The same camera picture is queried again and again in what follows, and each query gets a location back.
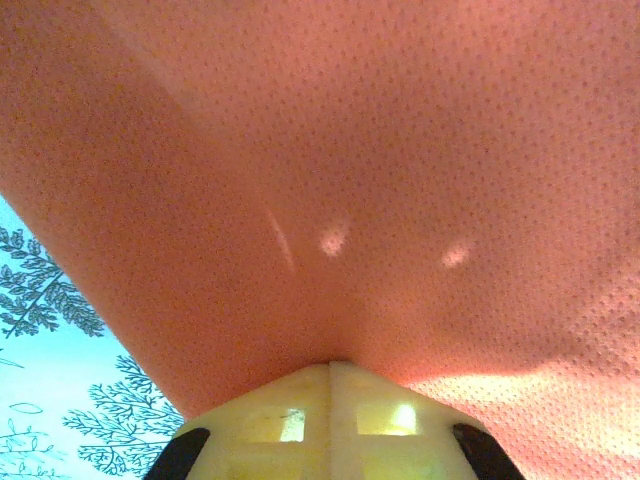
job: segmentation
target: perforated fabric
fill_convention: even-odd
[[[3,195],[184,413],[349,359],[640,477],[637,2],[2,19]]]

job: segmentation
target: patterned wallpaper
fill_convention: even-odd
[[[142,478],[182,417],[0,197],[0,480]]]

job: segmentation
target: black rubber piece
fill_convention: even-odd
[[[210,435],[206,428],[195,428],[171,440],[144,480],[186,480]]]
[[[526,480],[488,433],[466,423],[457,423],[452,431],[479,480]]]

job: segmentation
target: rectangular opening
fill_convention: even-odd
[[[247,412],[238,438],[251,443],[302,442],[304,427],[304,410],[263,407]]]
[[[415,409],[408,404],[365,403],[357,410],[360,435],[418,435]]]

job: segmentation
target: dark fern silhouette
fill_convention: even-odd
[[[45,462],[50,459],[61,460],[59,452],[54,450],[52,444],[47,442],[47,434],[33,431],[29,426],[19,430],[14,425],[13,419],[7,422],[9,431],[6,435],[0,435],[0,479],[3,480],[27,480],[27,479],[69,479],[67,475],[56,473],[55,469],[43,468]]]
[[[143,477],[183,418],[132,357],[118,356],[116,368],[124,381],[89,388],[96,411],[71,410],[63,424],[98,440],[78,449],[95,469]]]
[[[58,316],[87,335],[102,336],[104,324],[64,272],[35,239],[26,242],[22,229],[11,235],[0,227],[0,251],[23,260],[19,271],[5,264],[0,268],[0,313],[5,338],[35,335],[40,328],[51,332],[60,325]]]

